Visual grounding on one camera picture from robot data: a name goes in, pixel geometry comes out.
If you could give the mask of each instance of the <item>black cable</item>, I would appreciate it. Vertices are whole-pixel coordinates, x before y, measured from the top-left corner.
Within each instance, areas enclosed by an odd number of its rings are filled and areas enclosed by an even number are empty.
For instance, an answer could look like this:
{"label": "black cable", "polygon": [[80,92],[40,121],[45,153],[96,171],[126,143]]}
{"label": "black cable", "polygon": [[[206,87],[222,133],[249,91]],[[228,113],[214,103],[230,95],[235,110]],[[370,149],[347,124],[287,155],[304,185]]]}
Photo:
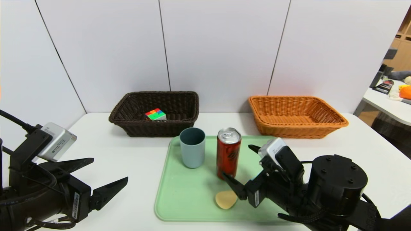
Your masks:
{"label": "black cable", "polygon": [[37,128],[34,126],[31,126],[28,123],[25,123],[21,121],[20,119],[8,114],[7,112],[0,110],[0,116],[3,116],[4,118],[13,121],[14,123],[20,125],[24,130],[27,131],[28,134],[32,134]]}
{"label": "black cable", "polygon": [[2,147],[2,150],[3,150],[3,152],[5,152],[5,153],[7,153],[7,154],[9,154],[9,155],[13,155],[13,153],[14,153],[12,150],[6,148],[5,146]]}
{"label": "black cable", "polygon": [[50,186],[48,186],[48,185],[46,185],[46,184],[44,184],[44,183],[41,183],[40,181],[37,181],[37,180],[35,180],[35,179],[31,179],[30,177],[28,177],[28,176],[26,176],[26,175],[24,175],[24,174],[21,174],[21,173],[19,173],[19,174],[21,175],[21,177],[26,178],[27,180],[33,181],[33,182],[35,182],[35,183],[37,183],[37,184],[39,184],[39,185],[43,185],[44,187],[47,187],[47,188],[50,189],[50,190],[53,190],[53,191],[55,191],[55,192],[58,192],[58,193],[64,195],[64,193],[58,191],[58,190],[55,189],[55,188],[52,188],[52,187],[50,187]]}
{"label": "black cable", "polygon": [[294,217],[294,216],[290,216],[284,213],[279,213],[278,217],[281,219],[284,219],[286,221],[289,222],[295,222],[295,223],[300,223],[300,224],[308,224],[314,221],[317,221],[321,218],[324,217],[324,215],[326,214],[326,212],[324,210],[320,210],[314,214],[311,214],[309,216],[305,216],[305,217]]}
{"label": "black cable", "polygon": [[76,221],[72,219],[71,217],[65,216],[65,217],[60,217],[58,219],[59,222],[66,222],[66,223],[51,223],[51,222],[42,222],[39,220],[36,220],[32,218],[27,226],[33,226],[37,225],[36,227],[33,227],[29,230],[33,231],[36,229],[39,229],[41,227],[48,228],[48,229],[71,229],[74,226],[76,226]]}
{"label": "black cable", "polygon": [[[51,188],[56,186],[57,179],[54,177],[54,175],[51,174],[50,172],[48,172],[47,170],[45,170],[40,165],[38,165],[38,167],[43,172],[43,174],[46,175],[51,180],[51,182],[48,186],[51,187]],[[39,190],[37,192],[33,192],[33,193],[30,193],[30,194],[25,195],[25,196],[19,196],[19,197],[16,197],[16,198],[10,198],[10,199],[6,199],[6,200],[2,200],[2,201],[0,201],[0,207],[11,206],[11,205],[20,204],[20,203],[23,203],[23,202],[34,200],[36,198],[39,198],[39,197],[43,196],[48,190],[49,190],[48,187],[44,187],[44,188],[42,188],[41,190]]]}
{"label": "black cable", "polygon": [[[371,201],[371,199],[370,199],[367,195],[365,195],[365,193],[363,193],[361,196],[364,198],[364,200],[365,200],[366,202],[375,205],[375,204]],[[381,214],[380,214],[380,212],[378,211],[377,206],[375,206],[375,209],[377,210],[377,218],[381,218]]]}

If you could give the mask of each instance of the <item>table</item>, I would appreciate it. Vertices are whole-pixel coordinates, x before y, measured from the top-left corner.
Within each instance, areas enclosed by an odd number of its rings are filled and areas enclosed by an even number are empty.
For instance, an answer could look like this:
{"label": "table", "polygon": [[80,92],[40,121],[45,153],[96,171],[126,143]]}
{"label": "table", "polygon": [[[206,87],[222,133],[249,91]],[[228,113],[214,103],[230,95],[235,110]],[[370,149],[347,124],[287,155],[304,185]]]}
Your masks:
{"label": "table", "polygon": [[[343,116],[350,125],[323,139],[285,139],[285,142],[301,161],[334,154],[353,159],[368,175],[364,192],[383,217],[392,217],[411,203],[411,161],[356,116],[347,113]],[[92,189],[125,176],[129,182],[102,210],[92,211],[78,223],[74,231],[308,230],[294,223],[272,226],[159,220],[154,214],[154,202],[171,138],[131,138],[109,123],[108,117],[109,113],[90,113],[73,125],[70,131],[77,135],[77,142],[61,160],[94,157],[93,164],[73,173]],[[207,135],[216,135],[223,127],[234,127],[243,135],[259,135],[251,113],[200,113],[194,126]],[[310,166],[304,167],[304,180],[308,181]]]}
{"label": "table", "polygon": [[[404,82],[402,81],[394,80],[393,88],[397,88],[398,85],[403,84]],[[386,94],[368,88],[363,100],[360,102],[354,113],[356,116],[362,112],[366,103],[384,112],[396,121],[411,126],[411,105],[400,101],[390,100]]]}

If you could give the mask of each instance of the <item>red can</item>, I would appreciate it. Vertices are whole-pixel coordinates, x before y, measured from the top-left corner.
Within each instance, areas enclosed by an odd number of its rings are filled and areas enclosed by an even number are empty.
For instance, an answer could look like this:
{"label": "red can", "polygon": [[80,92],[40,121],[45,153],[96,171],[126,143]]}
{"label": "red can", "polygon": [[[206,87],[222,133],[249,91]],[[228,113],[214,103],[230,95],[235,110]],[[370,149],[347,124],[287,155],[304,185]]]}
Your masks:
{"label": "red can", "polygon": [[217,135],[217,176],[224,180],[223,172],[236,176],[240,154],[241,134],[232,127],[221,129]]}

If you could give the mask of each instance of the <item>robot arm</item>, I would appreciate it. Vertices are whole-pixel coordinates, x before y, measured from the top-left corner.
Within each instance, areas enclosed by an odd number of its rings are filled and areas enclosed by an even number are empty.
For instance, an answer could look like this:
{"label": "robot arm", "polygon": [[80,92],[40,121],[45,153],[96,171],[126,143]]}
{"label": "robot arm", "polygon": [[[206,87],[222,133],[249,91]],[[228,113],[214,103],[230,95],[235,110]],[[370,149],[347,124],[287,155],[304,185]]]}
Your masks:
{"label": "robot arm", "polygon": [[[15,151],[3,148],[10,154],[10,187],[0,188],[0,230],[22,231],[31,226],[34,227],[30,231],[41,227],[72,228],[92,210],[100,210],[126,186],[128,177],[97,188],[91,195],[90,186],[71,173],[93,163],[93,158],[56,162],[71,145],[73,134],[54,124],[33,127],[9,114],[6,117],[22,125],[28,134]],[[33,162],[36,157],[47,162],[36,164]],[[60,213],[66,215],[58,220],[64,223],[43,222]]]}
{"label": "robot arm", "polygon": [[[245,185],[230,175],[223,176],[239,199],[248,199],[254,208],[267,198],[288,213],[279,213],[279,218],[302,223],[313,231],[347,230],[349,225],[364,231],[394,230],[396,225],[401,226],[396,230],[410,230],[411,222],[400,217],[411,215],[411,206],[392,219],[382,219],[363,194],[367,175],[351,159],[334,155],[300,162],[280,138],[249,148],[261,157],[261,173]],[[305,163],[312,164],[308,183],[302,180]]]}

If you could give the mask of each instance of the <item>cup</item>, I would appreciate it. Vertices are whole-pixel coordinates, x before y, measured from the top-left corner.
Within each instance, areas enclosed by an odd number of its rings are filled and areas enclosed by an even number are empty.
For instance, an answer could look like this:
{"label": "cup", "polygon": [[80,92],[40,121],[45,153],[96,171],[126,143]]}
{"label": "cup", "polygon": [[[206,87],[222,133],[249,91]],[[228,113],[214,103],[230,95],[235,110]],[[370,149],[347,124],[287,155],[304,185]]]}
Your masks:
{"label": "cup", "polygon": [[204,163],[206,135],[203,130],[189,127],[180,133],[182,161],[185,166],[195,169]]}

